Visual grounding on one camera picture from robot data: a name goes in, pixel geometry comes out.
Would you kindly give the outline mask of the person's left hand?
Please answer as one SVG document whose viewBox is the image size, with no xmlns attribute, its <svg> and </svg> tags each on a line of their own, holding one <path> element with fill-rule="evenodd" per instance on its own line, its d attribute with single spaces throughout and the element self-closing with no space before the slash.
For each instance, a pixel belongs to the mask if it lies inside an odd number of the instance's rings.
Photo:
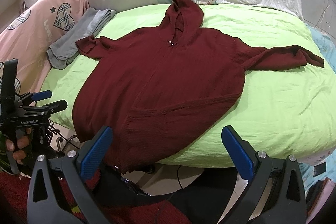
<svg viewBox="0 0 336 224">
<path fill-rule="evenodd" d="M 6 139 L 5 145 L 8 151 L 13 152 L 13 158 L 18 164 L 23 165 L 23 159 L 26 158 L 25 147 L 30 144 L 30 134 L 32 133 L 32 128 L 27 128 L 26 133 L 17 141 L 17 146 L 15 147 L 14 143 Z"/>
</svg>

